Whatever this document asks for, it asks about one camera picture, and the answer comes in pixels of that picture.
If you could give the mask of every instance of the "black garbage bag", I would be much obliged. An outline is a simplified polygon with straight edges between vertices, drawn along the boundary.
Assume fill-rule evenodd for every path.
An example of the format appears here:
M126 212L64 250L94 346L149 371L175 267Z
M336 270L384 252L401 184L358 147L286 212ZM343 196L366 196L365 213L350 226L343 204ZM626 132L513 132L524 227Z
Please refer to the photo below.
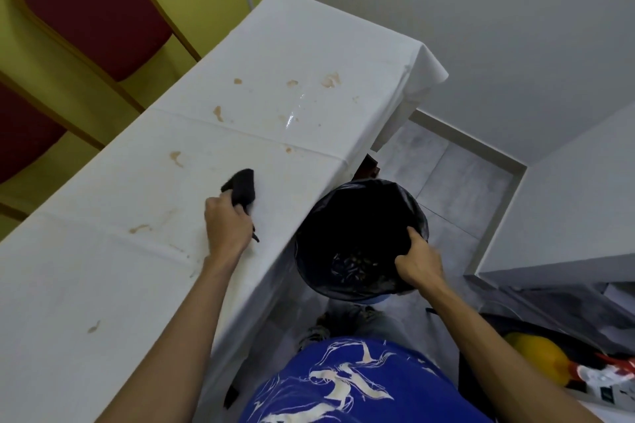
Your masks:
M298 229L300 275L318 293L344 301L411 290L394 264L410 249L408 226L428 240L428 222L406 189L383 179L347 182L318 201Z

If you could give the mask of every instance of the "white wall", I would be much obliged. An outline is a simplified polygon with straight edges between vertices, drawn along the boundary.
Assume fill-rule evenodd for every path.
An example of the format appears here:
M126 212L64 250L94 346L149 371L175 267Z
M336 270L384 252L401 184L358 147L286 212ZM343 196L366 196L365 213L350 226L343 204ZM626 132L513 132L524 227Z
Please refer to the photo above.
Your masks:
M519 287L635 281L635 102L528 168L478 273Z
M423 109L537 162L631 102L633 0L319 0L423 40L449 79Z

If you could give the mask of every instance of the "hand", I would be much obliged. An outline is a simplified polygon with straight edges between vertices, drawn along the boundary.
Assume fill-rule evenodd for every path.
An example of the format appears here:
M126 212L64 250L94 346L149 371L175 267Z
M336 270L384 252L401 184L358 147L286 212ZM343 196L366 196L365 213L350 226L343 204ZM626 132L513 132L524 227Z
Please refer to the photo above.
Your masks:
M410 251L405 256L397 256L395 266L401 279L427 298L430 291L445 285L441 255L414 228L408 227L408 235Z
M232 206L232 191L205 200L205 223L210 256L205 269L234 272L242 252L251 241L253 223L241 205Z

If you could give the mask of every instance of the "red chair back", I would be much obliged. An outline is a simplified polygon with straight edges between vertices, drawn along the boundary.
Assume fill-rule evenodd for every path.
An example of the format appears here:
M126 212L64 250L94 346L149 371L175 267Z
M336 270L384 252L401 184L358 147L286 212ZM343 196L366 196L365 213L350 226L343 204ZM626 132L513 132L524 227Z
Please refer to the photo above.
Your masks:
M29 166L65 132L0 81L0 184Z
M24 0L27 8L116 81L132 75L173 31L152 0Z

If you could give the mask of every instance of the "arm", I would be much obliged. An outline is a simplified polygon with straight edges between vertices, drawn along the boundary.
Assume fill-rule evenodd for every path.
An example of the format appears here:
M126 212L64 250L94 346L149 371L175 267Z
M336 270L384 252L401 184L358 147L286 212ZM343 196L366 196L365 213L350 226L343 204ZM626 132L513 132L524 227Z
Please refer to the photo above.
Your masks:
M251 218L231 191L205 201L210 255L159 339L97 423L180 423L192 419L229 278L251 240Z
M395 264L400 276L437 311L497 413L508 423L600 423L562 388L536 371L443 278L441 257L421 235Z

